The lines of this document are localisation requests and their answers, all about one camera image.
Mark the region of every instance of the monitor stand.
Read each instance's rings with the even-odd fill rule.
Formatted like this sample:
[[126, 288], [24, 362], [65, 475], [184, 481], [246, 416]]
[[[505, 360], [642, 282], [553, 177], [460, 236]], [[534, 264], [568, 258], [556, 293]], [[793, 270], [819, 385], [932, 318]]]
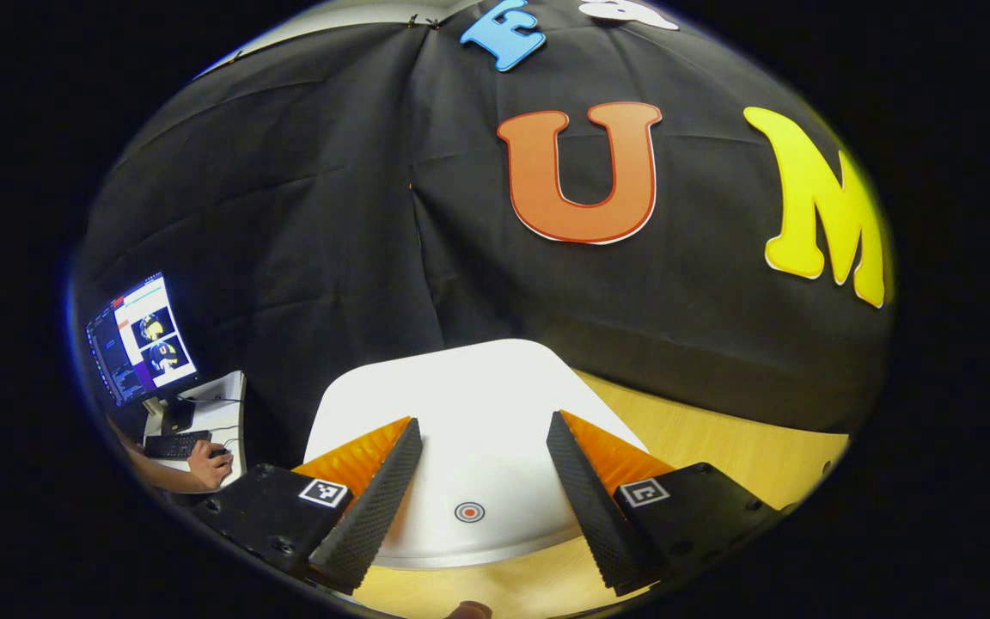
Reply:
[[162, 411], [162, 435], [176, 434], [189, 430], [193, 426], [193, 409], [196, 402], [174, 399], [166, 404]]

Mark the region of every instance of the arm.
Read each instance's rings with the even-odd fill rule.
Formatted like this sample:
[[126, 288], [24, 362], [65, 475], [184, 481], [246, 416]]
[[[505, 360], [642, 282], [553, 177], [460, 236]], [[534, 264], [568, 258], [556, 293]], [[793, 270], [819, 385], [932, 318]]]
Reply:
[[188, 458], [189, 470], [178, 470], [152, 461], [143, 455], [140, 447], [133, 445], [121, 434], [121, 430], [113, 422], [109, 425], [120, 438], [137, 473], [152, 486], [170, 493], [208, 493], [219, 488], [220, 481], [231, 473], [231, 454], [209, 458], [210, 450], [220, 450], [223, 445], [198, 440], [197, 445], [193, 446], [193, 454]]

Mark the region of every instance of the keyboard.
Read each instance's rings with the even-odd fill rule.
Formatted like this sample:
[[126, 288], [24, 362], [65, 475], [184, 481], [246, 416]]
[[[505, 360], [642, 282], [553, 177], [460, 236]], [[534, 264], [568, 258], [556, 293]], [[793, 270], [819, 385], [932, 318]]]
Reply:
[[212, 432], [200, 430], [166, 436], [149, 436], [144, 440], [144, 454], [148, 458], [185, 459], [193, 453], [198, 440], [212, 440]]

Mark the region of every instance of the orange letter u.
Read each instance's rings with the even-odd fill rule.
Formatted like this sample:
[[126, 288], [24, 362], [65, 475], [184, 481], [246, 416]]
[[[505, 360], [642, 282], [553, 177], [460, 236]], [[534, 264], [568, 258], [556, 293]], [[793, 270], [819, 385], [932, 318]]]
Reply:
[[540, 236], [561, 242], [604, 244], [636, 234], [656, 207], [656, 158], [651, 126], [663, 118], [648, 103], [602, 103], [586, 117], [605, 126], [613, 164], [613, 189], [597, 204], [578, 204], [560, 188], [557, 134], [567, 127], [562, 111], [538, 111], [498, 126], [510, 160], [510, 201], [518, 219]]

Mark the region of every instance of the computer monitor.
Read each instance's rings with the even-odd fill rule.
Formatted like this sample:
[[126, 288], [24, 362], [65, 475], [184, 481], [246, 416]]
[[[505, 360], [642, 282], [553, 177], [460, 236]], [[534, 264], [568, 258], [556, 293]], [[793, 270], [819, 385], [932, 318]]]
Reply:
[[98, 375], [117, 407], [169, 397], [200, 376], [170, 307], [162, 272], [115, 298], [86, 327]]

